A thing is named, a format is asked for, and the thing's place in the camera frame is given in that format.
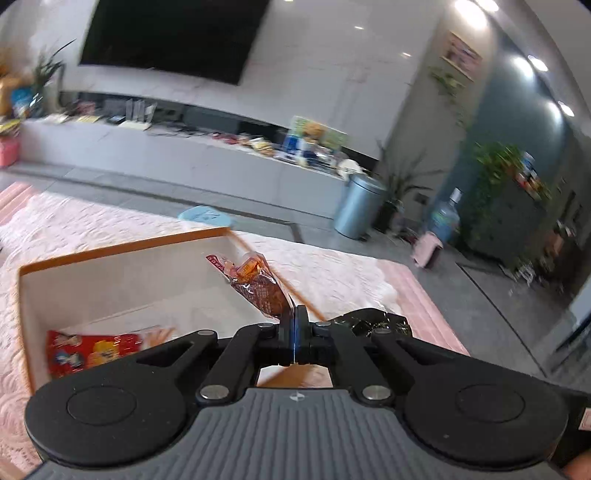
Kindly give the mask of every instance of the potted plant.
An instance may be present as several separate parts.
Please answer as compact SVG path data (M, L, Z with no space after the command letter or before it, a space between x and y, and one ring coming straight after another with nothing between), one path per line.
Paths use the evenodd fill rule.
M475 228L488 220L491 204L500 194L505 182L515 178L516 172L523 168L523 153L516 145L501 142L475 145L474 159L481 168L478 181L469 194L467 207L462 214L461 237L465 243L472 236L479 237Z
M46 58L45 52L41 52L37 65L33 70L33 101L31 102L31 116L38 118L47 114L47 109L53 110L58 105L57 97L60 94L61 75L66 64L62 61L56 61L56 55L75 40L66 43L62 48L56 50L49 58ZM47 85L52 77L59 72L59 79L53 92L47 91Z
M386 148L378 142L380 150L380 163L386 165L386 175L382 180L388 188L388 197L376 217L373 227L378 232L386 233L394 221L402 221L404 217L404 198L409 193L416 190L432 190L430 187L417 184L417 179L429 177L444 173L445 170L429 170L416 172L417 167L425 158L426 151L423 150L420 155L412 162L402 161L399 164L390 162Z

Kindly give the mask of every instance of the pink rug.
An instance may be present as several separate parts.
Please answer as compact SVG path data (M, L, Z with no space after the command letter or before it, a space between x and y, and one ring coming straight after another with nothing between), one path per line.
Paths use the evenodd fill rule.
M209 227L36 193L22 183L0 193L4 259L0 268L0 476L12 480L19 470L30 472L40 463L22 420L30 391L17 314L19 267L74 252L205 228ZM240 235L328 318L365 307L401 310L417 338L467 354L407 267L249 233Z

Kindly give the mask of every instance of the candy wrapper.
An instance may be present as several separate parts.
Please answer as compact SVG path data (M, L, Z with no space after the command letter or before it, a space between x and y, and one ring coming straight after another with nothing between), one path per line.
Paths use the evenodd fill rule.
M150 329L124 335L68 335L47 332L47 365L53 378L96 367L164 343L172 329Z
M280 318L293 309L289 296L271 272L265 257L249 252L241 265L236 265L218 255L206 257L230 281L230 285L265 315Z

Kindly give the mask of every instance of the hanging vine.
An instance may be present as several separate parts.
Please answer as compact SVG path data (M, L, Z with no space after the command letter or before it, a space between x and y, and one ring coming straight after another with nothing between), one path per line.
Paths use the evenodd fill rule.
M466 86L458 81L451 73L445 72L439 67L430 67L429 75L439 85L439 94L447 97L447 104L456 117L456 125L466 130L468 128L466 114L457 101L458 94Z

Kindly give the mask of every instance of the black tv screen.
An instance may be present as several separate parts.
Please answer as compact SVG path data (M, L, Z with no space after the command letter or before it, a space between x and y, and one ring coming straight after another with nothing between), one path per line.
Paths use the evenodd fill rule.
M269 0L100 0L80 64L237 85Z

